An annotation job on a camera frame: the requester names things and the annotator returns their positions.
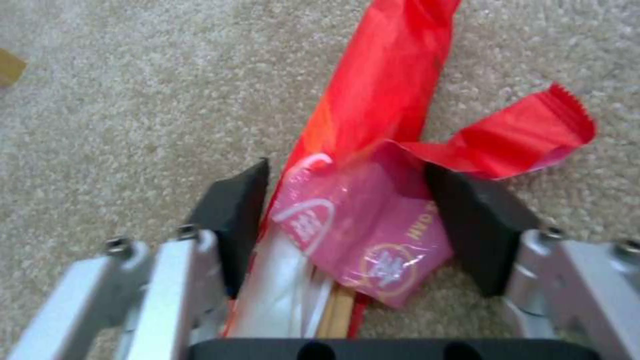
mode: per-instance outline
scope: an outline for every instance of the hole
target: hole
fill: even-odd
[[[554,226],[550,226],[548,229],[549,233],[553,234],[553,235],[562,235],[562,230],[558,229],[557,227]]]
[[[335,360],[335,352],[327,344],[311,341],[300,349],[297,360]]]
[[[444,348],[444,360],[482,360],[482,356],[471,345],[454,342]]]
[[[198,226],[195,224],[186,224],[178,227],[178,240],[191,240],[198,238]]]
[[[109,242],[110,247],[119,247],[119,246],[122,246],[123,244],[124,244],[124,241],[122,240],[122,238],[113,239],[111,240],[111,242]]]
[[[640,241],[635,241],[633,239],[626,239],[625,246],[632,252],[640,252]]]

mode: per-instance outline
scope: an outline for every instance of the black rubber pad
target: black rubber pad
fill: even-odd
[[[187,223],[210,229],[218,237],[227,293],[237,297],[258,237],[260,214],[269,181],[269,162],[259,163],[209,187]]]
[[[520,234],[538,227],[538,217],[498,181],[474,178],[429,164],[427,184],[449,242],[482,295],[502,295]]]

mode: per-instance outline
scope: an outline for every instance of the silver metal bracket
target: silver metal bracket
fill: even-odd
[[[506,321],[517,336],[578,332],[604,359],[640,360],[637,249],[559,240],[523,233],[504,297]]]
[[[147,282],[152,257],[139,241],[114,256],[76,261],[9,355],[10,360],[84,359],[102,329],[122,325]]]

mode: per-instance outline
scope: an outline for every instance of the carpet floor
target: carpet floor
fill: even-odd
[[[127,233],[156,247],[215,179],[267,156],[273,178],[367,0],[4,0],[0,47],[0,357],[64,269]],[[576,239],[640,232],[640,1],[465,1],[425,140],[559,81],[599,135],[508,181]],[[363,337],[509,336],[452,262]],[[106,332],[91,358],[110,358]]]

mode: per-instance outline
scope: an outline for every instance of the trash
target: trash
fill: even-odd
[[[554,165],[596,133],[579,101],[554,84],[445,144],[418,142],[459,3],[372,2],[289,156],[262,223],[261,242],[289,239],[341,284],[394,307],[451,256],[422,178],[424,161],[504,179]],[[249,274],[237,303],[240,318],[264,300],[251,278],[280,275],[264,275],[267,268],[259,264],[280,255],[270,256]],[[362,304],[353,307],[356,322]]]

